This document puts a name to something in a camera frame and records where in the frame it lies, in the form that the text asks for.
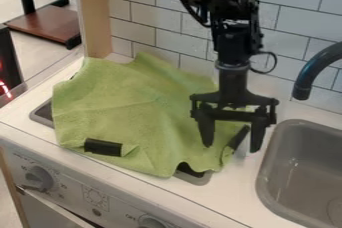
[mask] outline cable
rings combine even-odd
[[[260,51],[260,52],[258,53],[258,55],[263,55],[263,54],[268,54],[268,55],[270,55],[270,56],[273,57],[273,60],[274,60],[274,65],[273,65],[273,67],[272,67],[270,70],[266,71],[266,72],[260,71],[260,70],[257,70],[257,69],[255,69],[255,68],[252,68],[252,67],[251,67],[250,69],[251,69],[252,72],[257,73],[257,74],[269,74],[269,73],[273,72],[274,69],[277,67],[277,64],[278,64],[278,57],[277,57],[277,55],[276,55],[275,53],[273,53],[273,52],[265,52],[265,51]]]

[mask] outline wooden post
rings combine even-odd
[[[77,0],[85,54],[105,58],[112,53],[108,0]]]
[[[17,213],[18,213],[18,216],[19,216],[19,219],[21,221],[23,228],[30,228],[28,221],[27,221],[27,218],[26,218],[26,215],[25,215],[24,208],[23,208],[21,201],[19,199],[19,196],[17,194],[17,190],[15,187],[15,183],[14,183],[12,174],[11,174],[7,164],[6,164],[4,150],[1,147],[0,147],[0,170],[2,171],[2,173],[4,175],[5,182],[7,184],[9,193],[12,197],[14,206],[17,210]]]

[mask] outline sink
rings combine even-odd
[[[256,190],[262,203],[285,219],[342,228],[342,131],[304,120],[279,124]]]

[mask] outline white countertop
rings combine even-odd
[[[129,60],[118,55],[113,55],[112,57],[124,62]],[[49,80],[2,108],[0,110],[0,122],[57,144],[54,131],[29,120],[28,115],[33,109],[51,97],[53,85],[59,81],[69,79],[79,69],[80,65],[81,60],[71,64]],[[279,83],[281,84],[276,79],[265,76],[253,76],[251,80],[253,92],[273,95],[281,100],[278,110],[279,122],[287,119],[306,119],[342,129],[341,115],[282,100],[281,90],[279,90],[281,85]],[[69,166],[74,165],[78,170],[83,170],[83,172],[89,173],[93,177],[105,180],[110,185],[125,188],[125,190],[141,197],[147,197],[148,195],[148,199],[155,201],[156,204],[176,212],[181,212],[183,215],[189,216],[208,227],[244,227],[230,220],[233,219],[254,228],[299,228],[302,226],[287,221],[264,207],[255,191],[255,180],[265,154],[266,142],[269,141],[272,130],[268,130],[264,147],[260,152],[250,155],[243,160],[238,157],[232,158],[224,170],[214,174],[209,184],[205,186],[194,186],[174,177],[167,180],[158,179],[115,166],[109,166],[110,168],[108,168],[101,165],[102,169],[99,169],[98,163],[91,162],[75,153],[50,144],[46,144],[44,148],[37,146],[34,150],[42,154],[50,154],[51,158],[59,158],[61,163],[68,162]],[[35,147],[34,144],[27,145],[22,140],[19,140],[18,136],[13,131],[10,132],[9,128],[1,129],[0,136],[22,144],[24,147]],[[79,161],[83,159],[82,161],[86,165],[76,165],[73,159]],[[117,179],[118,174],[115,173],[116,175],[114,175],[113,171],[111,171],[112,169],[124,172],[130,177],[127,179],[124,177]],[[125,184],[125,182],[128,182],[128,179],[131,179],[129,180],[130,183],[134,182],[135,186]],[[175,206],[176,202],[177,204],[184,204],[184,208]]]

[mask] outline red light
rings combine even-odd
[[[6,86],[6,84],[2,80],[0,80],[0,87],[5,92],[5,94],[8,98],[12,98],[11,92],[9,92],[8,87]]]

